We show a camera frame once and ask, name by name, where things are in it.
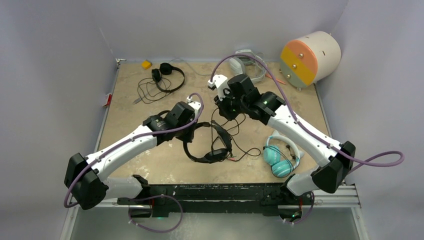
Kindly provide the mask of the teal cat-ear headphones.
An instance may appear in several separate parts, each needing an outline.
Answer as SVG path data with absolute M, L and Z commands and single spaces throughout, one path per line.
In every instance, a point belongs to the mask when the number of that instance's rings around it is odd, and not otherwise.
M 280 147 L 270 144 L 271 140 L 279 140 L 286 144 L 290 157 L 286 156 Z M 271 172 L 276 178 L 288 177 L 299 165 L 305 153 L 288 137 L 274 130 L 266 139 L 263 146 L 263 160 L 270 165 Z

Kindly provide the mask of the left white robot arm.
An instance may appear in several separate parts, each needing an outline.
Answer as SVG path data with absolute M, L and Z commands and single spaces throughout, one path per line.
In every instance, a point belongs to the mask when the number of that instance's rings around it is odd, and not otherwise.
M 197 122 L 203 108 L 198 101 L 180 101 L 171 110 L 149 116 L 112 145 L 87 156 L 81 153 L 71 156 L 64 177 L 68 189 L 64 207 L 79 205 L 89 210 L 110 198 L 129 198 L 138 205 L 146 203 L 149 191 L 142 186 L 141 180 L 135 176 L 116 178 L 110 175 L 139 154 L 185 135 Z

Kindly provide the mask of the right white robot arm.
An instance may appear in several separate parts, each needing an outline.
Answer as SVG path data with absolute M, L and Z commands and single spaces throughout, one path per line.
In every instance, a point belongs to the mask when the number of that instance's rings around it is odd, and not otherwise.
M 290 112 L 285 100 L 270 91 L 260 93 L 247 75 L 229 79 L 217 74 L 207 86 L 217 91 L 214 102 L 222 117 L 233 120 L 246 114 L 288 137 L 316 162 L 315 167 L 285 181 L 280 191 L 284 202 L 292 204 L 300 195 L 314 190 L 329 194 L 337 191 L 353 165 L 348 157 L 355 154 L 356 147 L 351 142 L 340 143 L 306 122 L 304 126 L 312 132 L 307 133 L 300 126 L 302 118 Z

